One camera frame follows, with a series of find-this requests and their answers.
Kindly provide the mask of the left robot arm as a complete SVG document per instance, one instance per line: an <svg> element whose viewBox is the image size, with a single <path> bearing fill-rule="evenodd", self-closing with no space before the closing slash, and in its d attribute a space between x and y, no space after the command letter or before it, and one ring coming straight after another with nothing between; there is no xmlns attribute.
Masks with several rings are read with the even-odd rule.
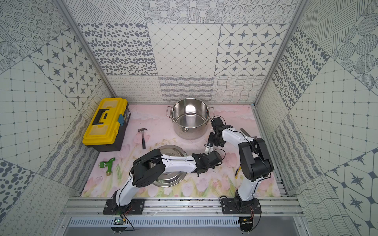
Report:
<svg viewBox="0 0 378 236"><path fill-rule="evenodd" d="M205 153L169 156L156 148L134 161L126 184L117 190L111 198L113 208L129 205L139 189L153 184L162 174L183 172L200 175L209 169L220 166L225 155L224 150L209 147Z"/></svg>

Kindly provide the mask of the stainless steel pot lid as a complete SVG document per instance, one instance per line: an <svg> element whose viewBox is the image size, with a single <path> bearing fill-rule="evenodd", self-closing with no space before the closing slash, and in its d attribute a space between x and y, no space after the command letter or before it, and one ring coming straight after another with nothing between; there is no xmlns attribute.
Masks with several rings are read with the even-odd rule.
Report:
<svg viewBox="0 0 378 236"><path fill-rule="evenodd" d="M187 153L176 145L164 145L158 147L160 149L160 152L162 154L166 154L169 156L178 156L178 157L185 157L187 156ZM154 182L153 185L157 187L172 187L177 185L179 182L181 182L187 173L185 172L169 172L169 173L163 173L160 175Z"/></svg>

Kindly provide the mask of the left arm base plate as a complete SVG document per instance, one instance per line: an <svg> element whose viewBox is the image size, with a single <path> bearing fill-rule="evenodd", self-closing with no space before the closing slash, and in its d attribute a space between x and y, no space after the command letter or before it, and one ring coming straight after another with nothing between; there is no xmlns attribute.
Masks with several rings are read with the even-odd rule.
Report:
<svg viewBox="0 0 378 236"><path fill-rule="evenodd" d="M125 206L117 206L116 200L110 198L106 201L105 207L103 209L104 215L121 215L121 214L131 214L131 215L141 215L144 209L145 199L132 199L132 201Z"/></svg>

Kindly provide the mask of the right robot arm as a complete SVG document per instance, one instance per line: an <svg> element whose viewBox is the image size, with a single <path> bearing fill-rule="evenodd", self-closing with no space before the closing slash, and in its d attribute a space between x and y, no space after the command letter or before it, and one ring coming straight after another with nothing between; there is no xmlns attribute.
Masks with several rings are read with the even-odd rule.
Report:
<svg viewBox="0 0 378 236"><path fill-rule="evenodd" d="M223 122L220 116L211 119L213 131L210 133L206 148L209 152L214 147L231 144L239 150L240 167L244 179L235 193L240 202L249 202L256 197L258 185L270 177L274 171L265 141L262 138L252 138L233 126Z"/></svg>

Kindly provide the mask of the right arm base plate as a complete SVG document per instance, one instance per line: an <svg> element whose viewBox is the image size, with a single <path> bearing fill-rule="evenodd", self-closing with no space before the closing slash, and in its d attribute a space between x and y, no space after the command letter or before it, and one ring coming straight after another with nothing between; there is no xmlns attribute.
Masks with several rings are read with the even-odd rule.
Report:
<svg viewBox="0 0 378 236"><path fill-rule="evenodd" d="M261 204L257 198L242 201L239 198L220 197L223 214L261 214Z"/></svg>

